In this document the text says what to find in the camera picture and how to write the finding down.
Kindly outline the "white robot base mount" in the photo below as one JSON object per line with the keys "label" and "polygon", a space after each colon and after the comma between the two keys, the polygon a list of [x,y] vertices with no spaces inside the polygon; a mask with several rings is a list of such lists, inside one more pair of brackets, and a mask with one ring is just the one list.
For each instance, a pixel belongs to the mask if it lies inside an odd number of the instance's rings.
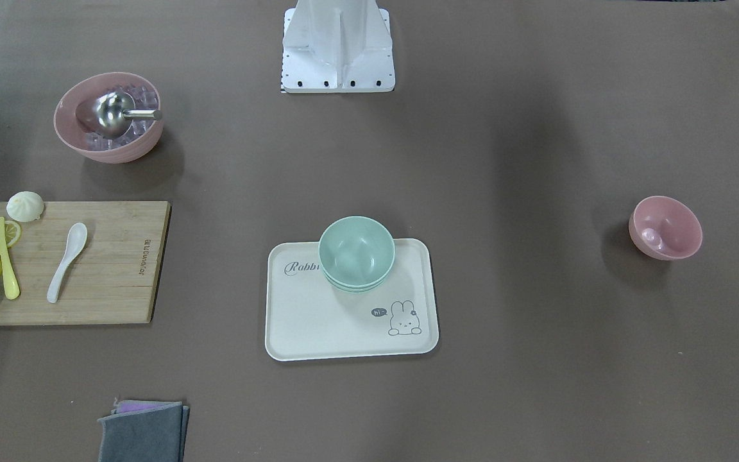
{"label": "white robot base mount", "polygon": [[284,13],[281,91],[391,92],[390,15],[375,1],[299,1]]}

